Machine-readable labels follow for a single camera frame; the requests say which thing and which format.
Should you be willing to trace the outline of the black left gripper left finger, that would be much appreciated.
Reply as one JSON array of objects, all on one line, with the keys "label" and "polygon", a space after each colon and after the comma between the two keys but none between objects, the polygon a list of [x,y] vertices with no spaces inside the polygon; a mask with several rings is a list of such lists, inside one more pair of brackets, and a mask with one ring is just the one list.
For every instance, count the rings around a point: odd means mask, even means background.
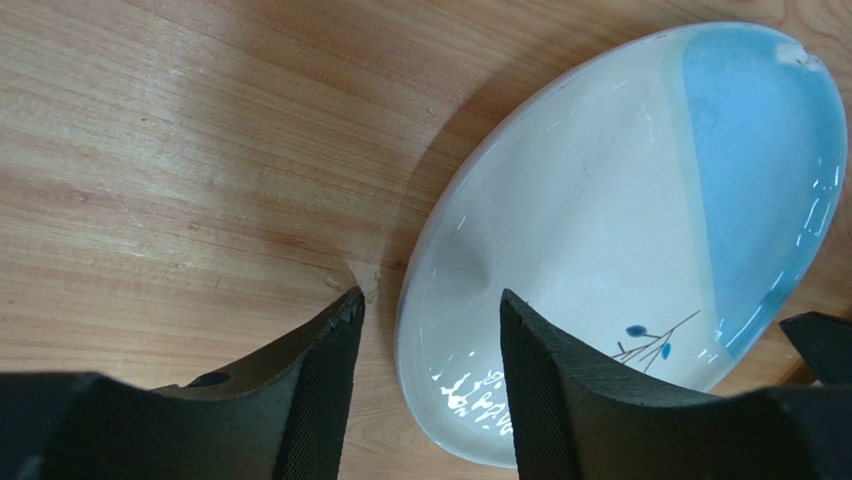
[{"label": "black left gripper left finger", "polygon": [[185,386],[139,389],[95,372],[1,377],[5,479],[334,479],[365,298]]}]

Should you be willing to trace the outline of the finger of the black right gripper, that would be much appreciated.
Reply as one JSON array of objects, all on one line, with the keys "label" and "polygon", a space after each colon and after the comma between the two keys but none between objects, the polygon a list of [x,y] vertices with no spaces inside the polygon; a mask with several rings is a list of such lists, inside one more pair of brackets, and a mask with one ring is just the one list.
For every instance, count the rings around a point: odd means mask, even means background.
[{"label": "finger of the black right gripper", "polygon": [[820,312],[782,320],[779,326],[823,385],[851,384],[851,322]]}]

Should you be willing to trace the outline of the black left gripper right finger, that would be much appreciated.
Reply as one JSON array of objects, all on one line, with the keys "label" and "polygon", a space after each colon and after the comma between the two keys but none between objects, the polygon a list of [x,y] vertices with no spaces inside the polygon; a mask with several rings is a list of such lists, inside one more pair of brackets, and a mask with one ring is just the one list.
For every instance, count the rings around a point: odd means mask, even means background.
[{"label": "black left gripper right finger", "polygon": [[847,479],[851,384],[717,397],[604,355],[505,290],[500,342],[523,479]]}]

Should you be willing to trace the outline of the light blue plate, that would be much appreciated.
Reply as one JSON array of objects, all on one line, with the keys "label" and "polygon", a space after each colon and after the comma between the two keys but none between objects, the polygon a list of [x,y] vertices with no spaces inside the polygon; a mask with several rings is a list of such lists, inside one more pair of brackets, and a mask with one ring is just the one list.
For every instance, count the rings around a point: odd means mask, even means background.
[{"label": "light blue plate", "polygon": [[395,359],[426,436],[515,464],[499,304],[708,391],[812,264],[846,171],[843,101],[802,43],[681,26],[555,79],[469,155],[408,263]]}]

